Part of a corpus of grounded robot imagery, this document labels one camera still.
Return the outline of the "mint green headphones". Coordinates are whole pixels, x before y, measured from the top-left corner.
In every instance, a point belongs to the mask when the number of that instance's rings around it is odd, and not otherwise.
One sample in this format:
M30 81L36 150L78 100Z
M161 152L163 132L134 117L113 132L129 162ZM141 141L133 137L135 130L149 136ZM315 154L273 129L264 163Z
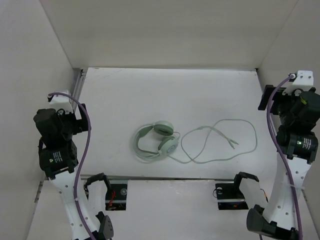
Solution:
M150 132L157 137L156 150L148 150L140 147L139 142ZM174 126L165 120L141 125L132 136L131 146L135 155L145 164L161 161L169 157L179 145L180 133L174 131Z

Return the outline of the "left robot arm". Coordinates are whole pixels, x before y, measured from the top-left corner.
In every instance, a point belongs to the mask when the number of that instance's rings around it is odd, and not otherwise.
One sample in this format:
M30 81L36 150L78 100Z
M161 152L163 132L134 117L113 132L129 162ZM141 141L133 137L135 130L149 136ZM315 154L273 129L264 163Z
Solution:
M74 135L88 132L86 106L79 107L80 119L73 111L63 108L39 109L33 120L41 138L38 145L39 166L57 189L71 227L73 240L110 240L114 237L111 219L94 210L87 197L88 185L99 181L94 192L100 198L111 195L112 186L104 173L96 174L86 183L77 175L79 162Z

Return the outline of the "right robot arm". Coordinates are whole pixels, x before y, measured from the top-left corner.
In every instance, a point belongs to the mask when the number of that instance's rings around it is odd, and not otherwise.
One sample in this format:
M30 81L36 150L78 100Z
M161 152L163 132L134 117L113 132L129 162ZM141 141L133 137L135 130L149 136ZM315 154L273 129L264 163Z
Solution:
M269 198L263 196L257 176L239 172L232 193L244 197L249 208L246 228L261 237L301 240L302 219L298 198L305 176L316 159L319 141L312 131L320 118L320 96L315 87L289 92L267 85L259 110L278 115L281 125L271 139L277 151L277 168Z

